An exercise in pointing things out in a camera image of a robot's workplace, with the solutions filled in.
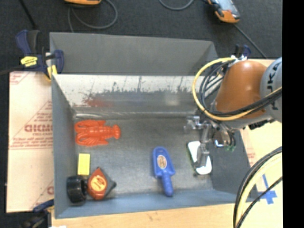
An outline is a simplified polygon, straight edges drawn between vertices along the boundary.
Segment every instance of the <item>toy lobster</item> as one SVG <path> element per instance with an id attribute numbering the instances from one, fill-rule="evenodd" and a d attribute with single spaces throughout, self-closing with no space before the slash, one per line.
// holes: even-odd
<path id="1" fill-rule="evenodd" d="M 106 139 L 114 137 L 119 139 L 121 131 L 118 125 L 105 126 L 104 120 L 83 120 L 75 124 L 76 143 L 92 147 L 100 144 L 108 144 Z"/>

